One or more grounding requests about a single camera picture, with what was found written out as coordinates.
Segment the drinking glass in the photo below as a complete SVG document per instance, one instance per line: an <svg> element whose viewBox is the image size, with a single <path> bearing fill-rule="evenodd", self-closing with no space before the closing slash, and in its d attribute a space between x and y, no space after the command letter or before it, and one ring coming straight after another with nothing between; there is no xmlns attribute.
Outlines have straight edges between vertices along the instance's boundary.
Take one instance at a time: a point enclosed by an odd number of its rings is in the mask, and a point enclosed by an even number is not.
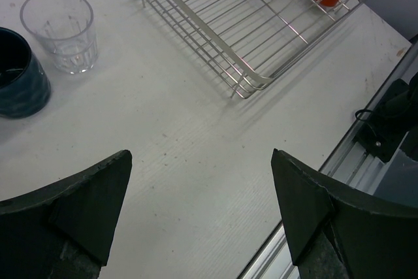
<svg viewBox="0 0 418 279"><path fill-rule="evenodd" d="M94 66L96 33L93 9L86 0L27 0L20 19L59 70L76 74Z"/></svg>

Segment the metal wire rack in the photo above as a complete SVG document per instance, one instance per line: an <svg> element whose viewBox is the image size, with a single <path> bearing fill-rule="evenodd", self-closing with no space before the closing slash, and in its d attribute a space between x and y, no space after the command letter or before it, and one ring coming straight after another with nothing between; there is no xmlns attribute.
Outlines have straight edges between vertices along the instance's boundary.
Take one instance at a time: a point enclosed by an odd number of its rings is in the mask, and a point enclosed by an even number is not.
<svg viewBox="0 0 418 279"><path fill-rule="evenodd" d="M324 39L364 0L142 0L232 90L263 90Z"/></svg>

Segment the black device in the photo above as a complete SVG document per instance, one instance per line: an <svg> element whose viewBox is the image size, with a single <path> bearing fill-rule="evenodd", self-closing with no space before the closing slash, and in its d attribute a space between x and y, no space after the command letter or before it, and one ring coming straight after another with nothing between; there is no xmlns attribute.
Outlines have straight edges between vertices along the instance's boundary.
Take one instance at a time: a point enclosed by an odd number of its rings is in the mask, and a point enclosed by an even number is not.
<svg viewBox="0 0 418 279"><path fill-rule="evenodd" d="M370 115L362 119L363 113ZM418 73L409 85L395 80L374 110L359 110L356 118L364 125L355 140L383 162L391 160L405 134L418 126Z"/></svg>

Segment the white table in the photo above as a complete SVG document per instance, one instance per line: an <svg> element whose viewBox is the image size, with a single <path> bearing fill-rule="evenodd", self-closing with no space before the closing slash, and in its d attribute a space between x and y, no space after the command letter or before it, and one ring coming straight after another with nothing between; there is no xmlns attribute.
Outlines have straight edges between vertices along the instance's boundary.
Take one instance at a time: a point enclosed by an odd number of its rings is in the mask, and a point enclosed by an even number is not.
<svg viewBox="0 0 418 279"><path fill-rule="evenodd" d="M24 1L0 0L0 25L29 40L54 93L39 114L0 120L0 200L130 150L103 279L234 278L280 219L273 148L319 168L410 46L361 7L283 80L231 101L140 0L88 0L100 56L80 76L24 31Z"/></svg>

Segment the wall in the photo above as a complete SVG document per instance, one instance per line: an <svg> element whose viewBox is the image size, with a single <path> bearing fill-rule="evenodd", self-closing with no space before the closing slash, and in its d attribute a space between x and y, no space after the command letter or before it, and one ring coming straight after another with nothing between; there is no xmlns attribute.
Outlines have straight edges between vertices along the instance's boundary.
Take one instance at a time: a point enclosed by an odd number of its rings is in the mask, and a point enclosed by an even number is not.
<svg viewBox="0 0 418 279"><path fill-rule="evenodd" d="M366 3L405 38L418 34L418 0L368 0Z"/></svg>

